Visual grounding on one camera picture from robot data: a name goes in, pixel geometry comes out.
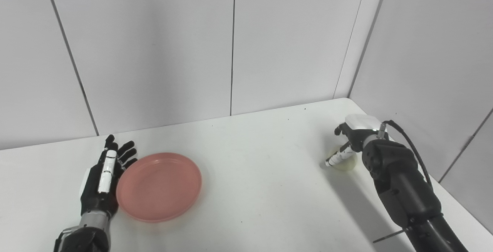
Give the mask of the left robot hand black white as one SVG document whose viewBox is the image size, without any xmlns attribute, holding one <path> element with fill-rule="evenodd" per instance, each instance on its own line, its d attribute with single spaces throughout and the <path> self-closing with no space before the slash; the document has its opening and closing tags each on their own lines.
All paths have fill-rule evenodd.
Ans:
<svg viewBox="0 0 493 252">
<path fill-rule="evenodd" d="M 118 182 L 125 170 L 137 161 L 136 155 L 134 141 L 119 146 L 114 135 L 106 138 L 97 164 L 89 170 L 80 197 L 81 215 L 101 211 L 109 218 L 113 217 L 119 206 L 116 198 Z"/>
</svg>

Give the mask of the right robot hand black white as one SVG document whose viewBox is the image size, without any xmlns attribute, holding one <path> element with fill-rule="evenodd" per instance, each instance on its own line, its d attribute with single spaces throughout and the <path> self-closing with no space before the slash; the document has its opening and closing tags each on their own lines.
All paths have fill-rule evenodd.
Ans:
<svg viewBox="0 0 493 252">
<path fill-rule="evenodd" d="M 347 142 L 337 148 L 325 161 L 325 166 L 341 168 L 356 153 L 362 152 L 372 140 L 383 139 L 387 126 L 377 118 L 366 114 L 349 114 L 345 122 L 334 130 L 337 136 L 343 134 Z"/>
</svg>

